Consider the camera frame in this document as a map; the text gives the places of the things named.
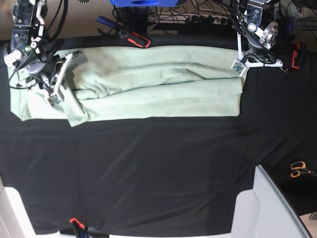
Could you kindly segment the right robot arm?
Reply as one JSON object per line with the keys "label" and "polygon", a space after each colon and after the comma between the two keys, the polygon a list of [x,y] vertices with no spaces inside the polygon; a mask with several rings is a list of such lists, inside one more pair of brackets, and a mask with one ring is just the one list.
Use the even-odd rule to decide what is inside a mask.
{"label": "right robot arm", "polygon": [[57,30],[49,34],[45,26],[48,11],[45,0],[18,0],[12,9],[14,28],[11,40],[3,54],[7,67],[13,70],[9,79],[24,74],[17,83],[9,85],[15,90],[32,90],[43,96],[45,102],[53,107],[64,101],[61,87],[66,71],[80,51],[67,53],[60,57],[57,51],[62,47],[60,32],[66,20],[68,1],[60,1],[58,11],[62,11]]}

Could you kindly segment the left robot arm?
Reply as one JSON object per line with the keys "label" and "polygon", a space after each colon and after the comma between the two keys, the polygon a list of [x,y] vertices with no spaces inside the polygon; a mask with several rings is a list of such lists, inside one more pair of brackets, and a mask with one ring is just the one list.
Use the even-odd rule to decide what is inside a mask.
{"label": "left robot arm", "polygon": [[274,14],[264,6],[268,0],[232,0],[231,21],[237,32],[238,57],[231,69],[246,76],[251,68],[275,67],[287,71],[283,61],[271,52],[275,45],[279,24]]}

